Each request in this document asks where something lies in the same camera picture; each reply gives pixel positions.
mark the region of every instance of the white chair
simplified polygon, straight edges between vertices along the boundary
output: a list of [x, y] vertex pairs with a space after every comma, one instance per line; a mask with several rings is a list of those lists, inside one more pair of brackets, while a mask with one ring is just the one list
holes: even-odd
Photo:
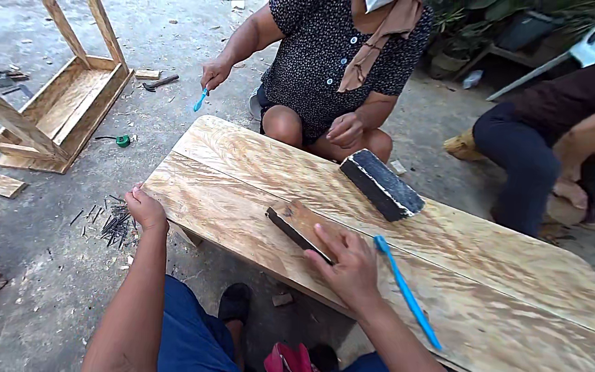
[[500, 97], [504, 93], [524, 84], [526, 81], [531, 80], [532, 78], [541, 75], [544, 72], [547, 72], [551, 68], [555, 67], [559, 63], [562, 63], [569, 59], [570, 57], [574, 57], [576, 60], [580, 62], [583, 68], [592, 65], [595, 63], [595, 41], [593, 43], [589, 43], [589, 39], [595, 33], [595, 27], [591, 29], [591, 31], [587, 32], [584, 35], [584, 38], [580, 40], [577, 44], [575, 44], [571, 49], [567, 50], [566, 52], [558, 55], [557, 57], [553, 58], [552, 60], [544, 63], [542, 66], [535, 68], [532, 72], [528, 73], [527, 75], [521, 77], [520, 79], [514, 81], [513, 83], [507, 85], [506, 87], [498, 90], [496, 93], [492, 94], [490, 97], [486, 98], [486, 101], [492, 101], [493, 99]]

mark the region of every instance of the face mask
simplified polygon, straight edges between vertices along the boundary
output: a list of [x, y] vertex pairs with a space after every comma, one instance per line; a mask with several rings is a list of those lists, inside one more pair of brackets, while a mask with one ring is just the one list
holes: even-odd
[[392, 1], [394, 0], [366, 0], [366, 13], [369, 14]]

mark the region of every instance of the pile of nails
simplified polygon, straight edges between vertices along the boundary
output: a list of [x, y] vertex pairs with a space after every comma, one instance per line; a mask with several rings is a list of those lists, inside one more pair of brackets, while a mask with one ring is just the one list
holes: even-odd
[[[110, 207], [112, 213], [103, 225], [100, 239], [107, 239], [108, 247], [118, 242], [118, 249], [121, 249], [123, 241], [125, 241], [128, 236], [130, 212], [128, 210], [128, 205], [124, 201], [119, 198], [114, 199], [121, 203]], [[132, 224], [134, 229], [137, 230], [137, 224], [134, 218], [132, 219]]]

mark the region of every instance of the hammer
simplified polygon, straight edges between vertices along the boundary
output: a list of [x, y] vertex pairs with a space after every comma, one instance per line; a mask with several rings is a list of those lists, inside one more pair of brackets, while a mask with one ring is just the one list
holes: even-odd
[[171, 81], [174, 81], [176, 79], [178, 79], [178, 75], [171, 75], [169, 77], [165, 77], [164, 79], [160, 79], [158, 81], [155, 81], [152, 84], [142, 83], [142, 85], [144, 86], [144, 89], [146, 89], [147, 91], [154, 92], [155, 91], [155, 88], [157, 88], [157, 87], [159, 87], [161, 85], [164, 85], [166, 83], [169, 83]]

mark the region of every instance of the red bag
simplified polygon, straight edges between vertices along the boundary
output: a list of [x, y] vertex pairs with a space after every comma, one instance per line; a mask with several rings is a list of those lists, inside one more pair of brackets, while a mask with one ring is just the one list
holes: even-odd
[[266, 372], [320, 372], [311, 364], [309, 351], [303, 344], [295, 351], [283, 343], [275, 343], [263, 366]]

